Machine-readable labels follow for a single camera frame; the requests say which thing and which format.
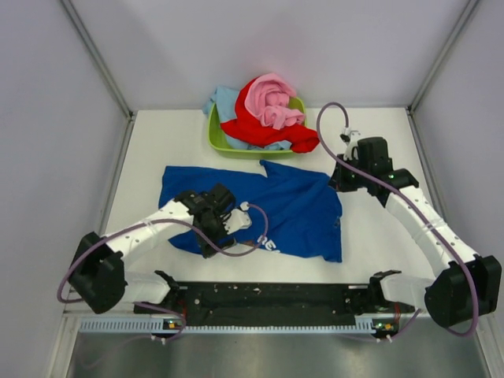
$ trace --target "pink cloth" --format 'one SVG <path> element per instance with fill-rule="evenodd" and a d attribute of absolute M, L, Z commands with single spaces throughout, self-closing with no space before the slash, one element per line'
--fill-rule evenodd
<path fill-rule="evenodd" d="M 259 76 L 245 97 L 245 108 L 262 126 L 280 130 L 293 124 L 301 124 L 305 115 L 297 109 L 289 109 L 289 100 L 296 96 L 293 87 L 275 73 Z"/>

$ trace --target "blue fabric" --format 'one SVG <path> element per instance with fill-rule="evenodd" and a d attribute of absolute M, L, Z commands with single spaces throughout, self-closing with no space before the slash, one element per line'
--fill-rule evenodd
<path fill-rule="evenodd" d="M 342 207 L 324 173 L 305 171 L 261 161 L 266 177 L 257 173 L 199 167 L 168 166 L 163 175 L 159 207 L 182 191 L 209 191 L 222 183 L 236 197 L 260 206 L 269 218 L 269 232 L 263 248 L 303 258 L 322 256 L 341 262 Z M 249 211 L 252 226 L 234 234 L 239 243 L 256 243 L 264 231 L 262 215 Z M 170 239 L 173 246 L 200 254 L 193 232 Z"/>
<path fill-rule="evenodd" d="M 236 118 L 235 104 L 238 98 L 239 91 L 236 89 L 224 87 L 219 85 L 215 92 L 213 92 L 210 100 L 203 106 L 203 113 L 209 116 L 213 104 L 217 106 L 217 113 L 219 114 L 219 121 L 221 123 L 234 120 Z M 239 139 L 233 138 L 226 134 L 226 141 L 229 146 L 235 150 L 290 150 L 292 143 L 288 140 L 269 144 L 266 147 L 253 146 L 249 143 L 243 142 Z"/>

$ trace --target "gray floor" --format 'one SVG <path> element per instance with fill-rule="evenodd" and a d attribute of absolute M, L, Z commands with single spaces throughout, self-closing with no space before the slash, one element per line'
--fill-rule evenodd
<path fill-rule="evenodd" d="M 162 346 L 136 340 L 84 369 L 131 335 L 80 335 L 68 378 L 484 378 L 477 339 L 459 339 L 421 319 L 390 343 L 333 335 L 186 335 Z"/>

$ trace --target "folded cloth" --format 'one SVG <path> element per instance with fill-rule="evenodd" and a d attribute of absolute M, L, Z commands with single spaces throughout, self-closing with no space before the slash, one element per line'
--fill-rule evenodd
<path fill-rule="evenodd" d="M 261 165 L 267 176 L 168 166 L 163 175 L 159 207 L 182 191 L 209 191 L 216 183 L 222 183 L 236 197 L 236 203 L 248 201 L 268 214 L 269 230 L 262 249 L 341 262 L 342 207 L 338 195 L 328 186 L 329 177 L 270 161 L 261 161 Z M 262 215 L 254 209 L 249 215 L 252 225 L 233 234 L 238 243 L 256 243 L 264 231 Z M 201 253 L 193 232 L 171 238 L 170 243 L 182 250 Z"/>
<path fill-rule="evenodd" d="M 229 136 L 226 133 L 224 133 L 224 136 L 226 138 L 226 142 L 228 142 L 228 145 L 234 148 L 235 150 L 266 150 L 266 151 L 290 150 L 292 145 L 292 143 L 289 142 L 288 140 L 281 140 L 279 142 L 269 144 L 268 146 L 265 147 L 257 147 L 252 146 L 249 143 L 245 143 L 244 141 L 239 140 L 237 138 L 233 138 L 232 136 Z"/>
<path fill-rule="evenodd" d="M 245 108 L 263 126 L 280 130 L 293 124 L 302 124 L 305 115 L 297 109 L 289 109 L 289 100 L 296 91 L 275 73 L 259 76 L 250 86 L 245 97 Z"/>
<path fill-rule="evenodd" d="M 287 140 L 292 143 L 294 152 L 310 152 L 319 143 L 317 132 L 300 124 L 289 128 L 275 130 L 263 128 L 261 122 L 248 112 L 245 107 L 245 98 L 250 86 L 255 79 L 250 81 L 240 92 L 235 104 L 236 119 L 221 122 L 220 127 L 229 136 L 242 140 L 254 146 L 264 147 L 274 142 Z"/>
<path fill-rule="evenodd" d="M 239 91 L 237 91 L 236 89 L 219 85 L 213 92 L 210 99 L 206 102 L 205 106 L 203 106 L 203 113 L 206 116 L 209 116 L 210 111 L 215 104 L 215 106 L 217 107 L 217 114 L 219 114 L 219 121 L 221 123 L 236 119 L 235 104 L 236 99 L 238 98 L 238 94 Z M 229 135 L 226 135 L 225 137 L 229 146 L 236 150 L 289 150 L 292 144 L 287 140 L 282 140 L 262 148 L 253 146 L 249 143 L 245 143 Z"/>

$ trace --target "white table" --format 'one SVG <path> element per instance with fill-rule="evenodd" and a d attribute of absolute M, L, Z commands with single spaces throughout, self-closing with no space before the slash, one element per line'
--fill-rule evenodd
<path fill-rule="evenodd" d="M 307 112 L 315 127 L 318 109 Z M 361 137 L 383 136 L 395 168 L 408 168 L 426 191 L 424 174 L 404 109 L 349 109 L 350 122 Z M 343 116 L 330 109 L 323 118 L 323 135 L 341 153 Z M 302 169 L 332 174 L 335 162 L 321 146 L 311 154 L 279 161 Z M 124 228 L 157 210 L 161 177 L 166 165 L 196 165 L 244 172 L 264 172 L 258 161 L 221 157 L 206 139 L 206 118 L 199 110 L 145 110 L 136 117 L 128 152 L 107 225 L 107 232 Z M 432 277 L 427 260 L 402 226 L 364 190 L 339 195 L 343 204 L 343 263 L 322 258 L 297 258 L 257 250 L 242 258 L 216 255 L 210 259 L 162 243 L 133 265 L 140 272 L 160 269 L 176 280 L 366 283 L 379 271 L 399 269 Z M 244 250 L 235 246 L 230 252 Z"/>

